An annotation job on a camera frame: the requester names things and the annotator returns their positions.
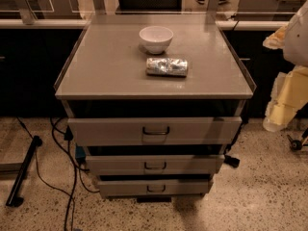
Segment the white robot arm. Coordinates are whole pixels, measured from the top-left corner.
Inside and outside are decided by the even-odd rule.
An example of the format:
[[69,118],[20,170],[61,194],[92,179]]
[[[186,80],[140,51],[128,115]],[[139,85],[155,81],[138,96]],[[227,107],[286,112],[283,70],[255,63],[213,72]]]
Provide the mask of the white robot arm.
[[263,127],[270,132],[288,126],[308,103],[308,1],[289,23],[263,41],[268,49],[282,49],[286,61],[295,65],[288,73],[279,72],[274,80]]

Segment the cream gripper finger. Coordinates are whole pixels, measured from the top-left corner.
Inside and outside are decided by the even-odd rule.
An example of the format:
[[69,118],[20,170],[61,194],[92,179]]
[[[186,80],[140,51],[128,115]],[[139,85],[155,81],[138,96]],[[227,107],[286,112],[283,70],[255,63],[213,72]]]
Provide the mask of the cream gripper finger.
[[270,132],[285,129],[308,103],[308,68],[296,65],[289,73],[279,72],[274,80],[263,127]]
[[285,45],[285,34],[287,26],[282,26],[263,41],[263,46],[268,49],[283,49]]

